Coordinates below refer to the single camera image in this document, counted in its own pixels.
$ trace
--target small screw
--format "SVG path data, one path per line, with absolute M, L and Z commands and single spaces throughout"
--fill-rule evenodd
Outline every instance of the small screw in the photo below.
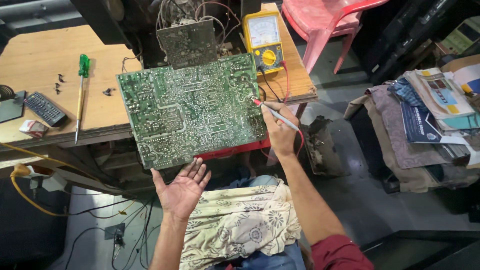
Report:
M 115 90 L 115 88 L 109 88 L 109 89 L 107 89 L 107 90 L 105 90 L 105 91 L 102 91 L 102 93 L 105 94 L 106 96 L 111 96 L 111 95 L 112 95 L 112 94 L 111 94 L 111 91 L 112 91 L 112 90 Z

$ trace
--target analog multimeter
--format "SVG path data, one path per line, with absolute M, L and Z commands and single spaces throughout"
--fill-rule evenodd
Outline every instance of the analog multimeter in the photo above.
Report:
M 260 11 L 245 15 L 242 22 L 247 52 L 253 53 L 257 71 L 262 67 L 268 74 L 282 70 L 282 42 L 278 30 L 278 11 Z

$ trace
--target wooden workbench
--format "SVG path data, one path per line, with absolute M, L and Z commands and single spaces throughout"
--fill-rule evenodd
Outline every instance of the wooden workbench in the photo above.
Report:
M 275 4 L 262 5 L 263 10 L 276 10 Z M 300 104 L 317 100 L 315 87 L 310 80 L 295 44 L 285 23 L 279 18 L 280 36 L 284 47 L 290 80 L 288 104 Z M 27 94 L 38 91 L 45 95 L 70 118 L 62 128 L 50 128 L 41 139 L 33 139 L 18 131 L 25 120 L 39 120 L 30 109 L 25 108 L 24 117 L 0 123 L 0 142 L 18 147 L 47 144 L 73 146 L 75 119 L 78 101 L 78 62 L 80 54 L 91 58 L 90 76 L 84 81 L 85 100 L 79 144 L 90 144 L 131 136 L 131 128 L 120 92 L 115 90 L 110 97 L 102 91 L 118 88 L 115 75 L 121 73 L 124 57 L 133 57 L 125 45 L 104 45 L 88 25 L 58 30 L 22 34 L 12 38 L 0 56 L 0 84 L 10 86 L 15 92 L 26 90 Z M 137 60 L 125 62 L 127 71 L 140 70 Z M 60 94 L 56 94 L 58 74 L 63 75 Z M 270 86 L 279 97 L 287 90 L 285 71 L 267 74 Z M 262 77 L 259 85 L 265 89 L 267 100 L 275 97 Z

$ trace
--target hand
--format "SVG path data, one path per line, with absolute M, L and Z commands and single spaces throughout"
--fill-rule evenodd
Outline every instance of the hand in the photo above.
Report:
M 292 114 L 292 112 L 283 103 L 266 101 L 264 104 L 287 118 L 294 125 L 299 125 L 299 120 Z M 290 155 L 295 155 L 293 151 L 293 142 L 297 131 L 287 126 L 285 123 L 277 119 L 272 113 L 262 106 L 262 114 L 267 125 L 268 135 L 270 136 L 270 143 L 275 151 L 276 156 L 280 159 Z
M 188 221 L 212 176 L 211 171 L 204 176 L 207 166 L 202 161 L 202 158 L 194 158 L 169 185 L 165 185 L 158 171 L 150 169 L 164 214 L 170 214 L 181 222 Z

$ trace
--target remote control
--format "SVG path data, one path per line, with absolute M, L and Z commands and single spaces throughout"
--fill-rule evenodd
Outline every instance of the remote control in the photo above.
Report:
M 65 113 L 38 92 L 29 95 L 24 102 L 51 127 L 59 127 L 68 119 Z

